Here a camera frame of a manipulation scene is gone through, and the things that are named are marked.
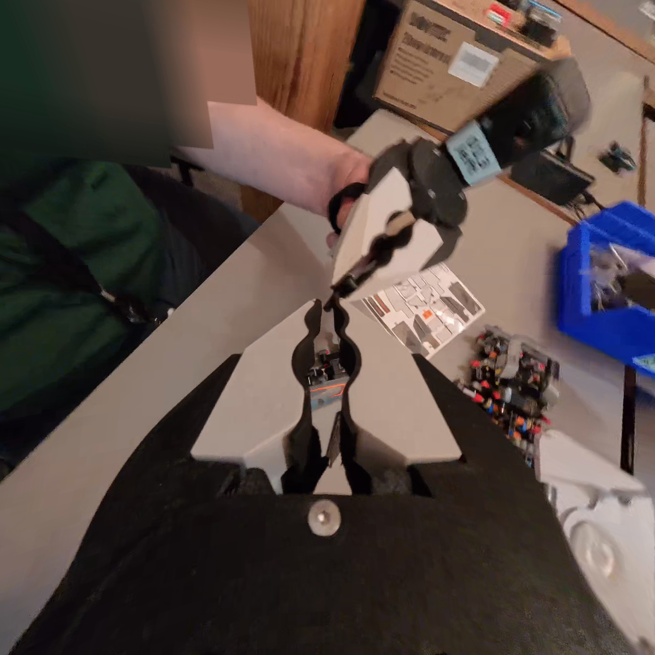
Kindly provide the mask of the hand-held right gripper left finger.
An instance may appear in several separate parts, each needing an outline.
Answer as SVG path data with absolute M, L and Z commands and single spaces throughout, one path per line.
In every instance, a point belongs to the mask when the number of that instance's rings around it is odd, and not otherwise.
M 301 364 L 296 374 L 292 357 L 308 338 L 313 361 L 318 328 L 307 319 L 319 316 L 320 301 L 308 301 L 245 349 L 191 448 L 192 458 L 261 470 L 289 467 L 286 443 L 302 417 L 302 380 L 310 367 Z

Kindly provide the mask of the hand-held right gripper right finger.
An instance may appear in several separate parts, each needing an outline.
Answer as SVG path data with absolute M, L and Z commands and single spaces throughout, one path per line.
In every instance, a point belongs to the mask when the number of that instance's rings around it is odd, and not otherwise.
M 344 467 L 370 479 L 417 464 L 452 463 L 463 453 L 418 360 L 380 323 L 334 302 L 334 326 L 348 371 L 340 417 Z

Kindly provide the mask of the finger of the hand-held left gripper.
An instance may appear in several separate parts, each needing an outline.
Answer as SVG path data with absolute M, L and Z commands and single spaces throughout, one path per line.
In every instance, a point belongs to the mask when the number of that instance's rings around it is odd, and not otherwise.
M 352 207 L 333 256 L 333 287 L 372 262 L 373 244 L 387 235 L 391 218 L 410 208 L 409 182 L 398 168 L 390 168 Z
M 355 273 L 359 288 L 347 299 L 362 299 L 405 282 L 438 260 L 444 239 L 430 222 L 417 219 L 395 236 L 382 236 L 373 244 L 371 263 Z

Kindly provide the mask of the black lego pin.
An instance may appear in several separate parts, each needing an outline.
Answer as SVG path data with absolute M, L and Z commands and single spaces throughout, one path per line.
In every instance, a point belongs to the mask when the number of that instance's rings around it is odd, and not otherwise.
M 358 277 L 352 273 L 345 275 L 332 287 L 332 292 L 323 305 L 323 311 L 331 312 L 338 301 L 349 298 L 358 288 Z

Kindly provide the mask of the black grey lego assembly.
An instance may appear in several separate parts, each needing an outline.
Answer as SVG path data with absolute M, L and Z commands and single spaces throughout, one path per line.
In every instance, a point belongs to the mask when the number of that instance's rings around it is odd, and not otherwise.
M 312 411 L 340 403 L 348 380 L 340 361 L 339 339 L 332 332 L 320 332 L 315 339 L 315 361 L 307 373 Z

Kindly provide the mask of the person's left forearm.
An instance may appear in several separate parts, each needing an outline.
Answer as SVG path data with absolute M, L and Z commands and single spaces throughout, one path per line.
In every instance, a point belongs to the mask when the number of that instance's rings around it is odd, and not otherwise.
M 183 159 L 296 207 L 326 216 L 344 143 L 261 101 L 208 103 L 212 147 L 175 146 Z

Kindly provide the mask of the lego sticker sheet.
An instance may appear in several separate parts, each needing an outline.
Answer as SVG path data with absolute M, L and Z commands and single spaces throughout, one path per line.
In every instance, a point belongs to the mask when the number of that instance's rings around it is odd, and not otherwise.
M 430 359 L 485 314 L 461 279 L 438 263 L 353 302 L 413 354 Z

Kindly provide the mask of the large lego car chassis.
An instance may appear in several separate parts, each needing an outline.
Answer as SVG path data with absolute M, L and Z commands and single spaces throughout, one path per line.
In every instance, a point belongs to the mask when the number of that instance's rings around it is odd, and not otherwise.
M 551 424 L 546 413 L 560 398 L 560 363 L 528 338 L 488 325 L 464 372 L 468 376 L 457 380 L 457 387 L 534 469 L 538 440 Z

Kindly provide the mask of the person's left hand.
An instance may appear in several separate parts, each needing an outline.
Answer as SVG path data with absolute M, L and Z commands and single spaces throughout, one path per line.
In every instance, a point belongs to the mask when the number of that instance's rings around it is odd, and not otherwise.
M 372 160 L 361 152 L 346 148 L 332 155 L 321 167 L 318 206 L 330 225 L 336 227 L 326 237 L 330 249 L 336 246 L 354 203 L 366 188 L 371 163 Z

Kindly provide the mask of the black flat device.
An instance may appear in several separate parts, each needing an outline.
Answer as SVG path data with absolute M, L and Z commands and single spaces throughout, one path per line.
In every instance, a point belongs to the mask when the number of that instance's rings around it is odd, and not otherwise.
M 508 179 L 560 207 L 575 201 L 595 183 L 594 176 L 549 151 L 536 152 L 519 161 L 511 168 Z

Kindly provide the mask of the cardboard box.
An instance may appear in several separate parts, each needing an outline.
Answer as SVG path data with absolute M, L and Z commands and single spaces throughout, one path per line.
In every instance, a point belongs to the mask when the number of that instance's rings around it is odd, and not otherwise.
M 572 55 L 567 37 L 541 45 L 520 33 L 524 23 L 501 1 L 406 1 L 374 98 L 453 133 L 545 63 Z

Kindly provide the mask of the blue plastic bin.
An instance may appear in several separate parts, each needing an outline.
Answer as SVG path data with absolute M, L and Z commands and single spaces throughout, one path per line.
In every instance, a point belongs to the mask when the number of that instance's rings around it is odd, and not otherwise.
M 592 252 L 622 246 L 654 256 L 654 215 L 625 201 L 572 227 L 559 255 L 557 325 L 569 337 L 654 378 L 654 312 L 640 305 L 595 310 Z

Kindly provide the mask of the clear plastic bags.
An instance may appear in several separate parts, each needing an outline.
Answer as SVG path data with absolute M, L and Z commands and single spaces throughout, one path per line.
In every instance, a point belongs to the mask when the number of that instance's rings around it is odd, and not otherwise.
M 642 307 L 654 312 L 654 256 L 618 244 L 590 249 L 592 310 Z

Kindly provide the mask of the person's green shirt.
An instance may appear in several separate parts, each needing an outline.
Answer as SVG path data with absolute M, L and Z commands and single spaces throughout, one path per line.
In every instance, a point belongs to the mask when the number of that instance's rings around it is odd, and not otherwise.
M 93 388 L 154 317 L 164 224 L 112 162 L 1 150 L 1 413 Z

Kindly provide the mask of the wooden post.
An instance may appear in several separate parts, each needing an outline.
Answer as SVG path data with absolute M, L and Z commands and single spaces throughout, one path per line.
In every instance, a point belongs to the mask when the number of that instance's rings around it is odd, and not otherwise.
M 257 99 L 329 135 L 364 1 L 248 1 Z

